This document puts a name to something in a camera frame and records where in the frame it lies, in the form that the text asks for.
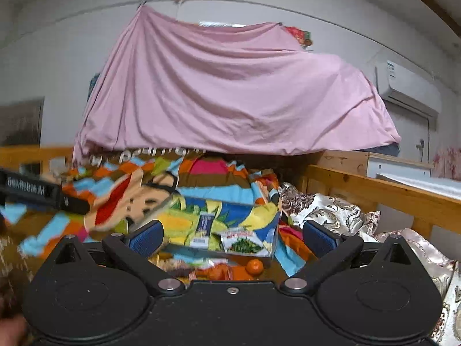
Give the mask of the person's left hand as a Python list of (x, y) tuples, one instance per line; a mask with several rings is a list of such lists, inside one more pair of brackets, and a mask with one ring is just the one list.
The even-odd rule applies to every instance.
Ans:
[(22, 315), (1, 319), (0, 346), (18, 346), (27, 333), (27, 322)]

